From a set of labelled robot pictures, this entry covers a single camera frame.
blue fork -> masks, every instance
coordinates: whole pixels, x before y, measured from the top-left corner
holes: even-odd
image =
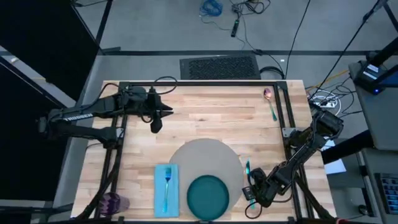
[[[246,175],[250,175],[250,158],[246,162]]]
[[[166,168],[166,191],[164,193],[163,212],[167,212],[167,196],[169,194],[169,180],[172,178],[172,169]]]

keyboard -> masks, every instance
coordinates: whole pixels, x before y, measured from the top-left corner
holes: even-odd
[[[386,213],[398,215],[398,174],[375,174]]]

blue napkin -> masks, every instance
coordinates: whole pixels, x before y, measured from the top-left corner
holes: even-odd
[[[169,194],[167,195],[167,211],[163,212],[166,190],[166,168],[170,167],[172,175],[169,180]],[[178,166],[176,164],[162,164],[155,166],[155,217],[168,218],[180,215],[178,201]]]

gray round placemat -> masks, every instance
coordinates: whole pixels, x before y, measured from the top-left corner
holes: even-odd
[[[190,184],[202,175],[216,176],[225,183],[229,192],[228,210],[242,194],[244,175],[239,156],[219,140],[196,139],[187,142],[174,153],[170,163],[178,164],[180,209],[183,212],[190,212],[187,204]]]

white paper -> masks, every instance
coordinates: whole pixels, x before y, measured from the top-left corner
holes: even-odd
[[[327,141],[325,146],[323,146],[321,148],[321,151],[324,150],[328,150],[330,147],[335,146],[335,142],[334,141]],[[346,167],[343,164],[343,161],[341,159],[338,159],[335,162],[331,162],[329,164],[325,165],[325,171],[326,174],[337,174],[337,173],[341,173],[341,172],[346,172]]]

